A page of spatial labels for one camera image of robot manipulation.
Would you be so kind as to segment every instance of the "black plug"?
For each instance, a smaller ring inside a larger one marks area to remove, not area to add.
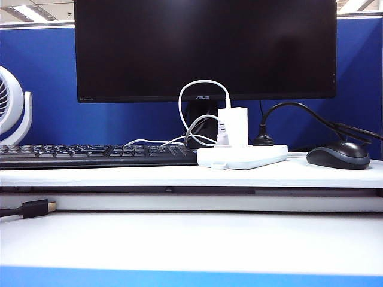
[[[15,209],[1,209],[0,217],[21,215],[23,218],[32,218],[47,215],[49,212],[56,210],[56,202],[48,202],[48,200],[37,200],[24,202],[22,206]]]
[[[259,133],[253,140],[253,146],[273,146],[274,140],[266,133],[266,125],[259,125]]]

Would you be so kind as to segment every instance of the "monitor stand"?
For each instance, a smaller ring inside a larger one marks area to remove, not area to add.
[[[217,115],[218,116],[218,103],[217,101],[207,100],[207,101],[191,101],[188,102],[186,107],[186,123],[188,126],[194,122],[195,119],[201,115]],[[193,133],[196,133],[201,136],[206,136],[208,138],[217,139],[218,125],[215,119],[207,119],[201,126],[197,126]],[[187,146],[189,148],[206,148],[207,146],[201,145],[196,142],[194,139],[190,138]]]

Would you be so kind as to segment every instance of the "desk fan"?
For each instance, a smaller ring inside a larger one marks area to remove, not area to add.
[[[19,127],[0,145],[16,145],[27,134],[32,123],[32,95],[23,94],[19,82],[4,67],[0,66],[0,135],[8,131],[19,120],[24,107],[24,116]]]

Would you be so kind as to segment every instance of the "computer monitor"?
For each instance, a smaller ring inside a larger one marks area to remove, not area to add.
[[[335,0],[76,0],[75,40],[81,103],[335,96]]]

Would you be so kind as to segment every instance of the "black mouse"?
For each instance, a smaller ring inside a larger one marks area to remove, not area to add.
[[[371,161],[368,152],[352,142],[333,142],[318,146],[306,158],[308,163],[336,169],[367,169]]]

